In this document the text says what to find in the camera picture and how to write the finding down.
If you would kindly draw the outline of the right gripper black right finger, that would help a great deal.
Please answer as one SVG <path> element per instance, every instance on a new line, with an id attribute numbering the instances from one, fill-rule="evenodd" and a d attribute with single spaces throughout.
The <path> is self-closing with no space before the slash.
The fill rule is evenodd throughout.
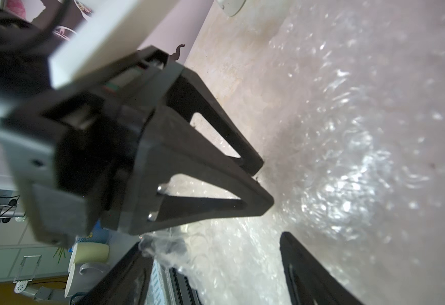
<path id="1" fill-rule="evenodd" d="M 290 232 L 282 233 L 280 252 L 293 305 L 362 305 Z"/>

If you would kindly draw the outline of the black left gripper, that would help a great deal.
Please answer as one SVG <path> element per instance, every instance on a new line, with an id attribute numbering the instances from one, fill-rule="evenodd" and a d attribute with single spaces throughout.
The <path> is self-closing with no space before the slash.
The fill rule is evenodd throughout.
<path id="1" fill-rule="evenodd" d="M 184 67 L 155 47 L 16 106 L 0 143 L 40 242 L 69 247 L 124 194 L 139 143 Z"/>

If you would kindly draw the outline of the clear bubble wrap sheet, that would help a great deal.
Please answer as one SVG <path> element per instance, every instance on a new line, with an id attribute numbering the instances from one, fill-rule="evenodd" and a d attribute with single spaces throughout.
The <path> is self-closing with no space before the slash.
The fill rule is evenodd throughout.
<path id="1" fill-rule="evenodd" d="M 275 203 L 151 233 L 147 254 L 205 304 L 288 304 L 288 231 L 364 304 L 445 304 L 445 1 L 213 4 L 185 64 Z"/>

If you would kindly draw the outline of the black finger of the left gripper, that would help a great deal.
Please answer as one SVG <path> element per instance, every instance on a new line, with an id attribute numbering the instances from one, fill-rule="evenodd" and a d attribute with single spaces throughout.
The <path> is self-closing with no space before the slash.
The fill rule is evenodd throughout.
<path id="1" fill-rule="evenodd" d="M 262 157 L 232 122 L 196 72 L 187 68 L 182 70 L 172 88 L 167 105 L 188 122 L 196 113 L 204 117 L 239 154 L 239 157 L 232 157 L 232 160 L 249 175 L 256 175 L 263 167 Z"/>
<path id="2" fill-rule="evenodd" d="M 106 137 L 118 168 L 104 227 L 142 235 L 207 219 L 265 214 L 274 200 L 254 179 L 262 159 L 225 117 L 216 122 L 238 157 L 225 155 L 189 118 L 166 105 L 108 111 Z"/>

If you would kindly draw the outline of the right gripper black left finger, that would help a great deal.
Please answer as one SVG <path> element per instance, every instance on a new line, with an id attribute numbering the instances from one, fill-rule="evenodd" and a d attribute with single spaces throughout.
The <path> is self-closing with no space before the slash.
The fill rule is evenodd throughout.
<path id="1" fill-rule="evenodd" d="M 82 297 L 78 304 L 144 305 L 150 284 L 153 259 L 136 243 L 111 271 Z"/>

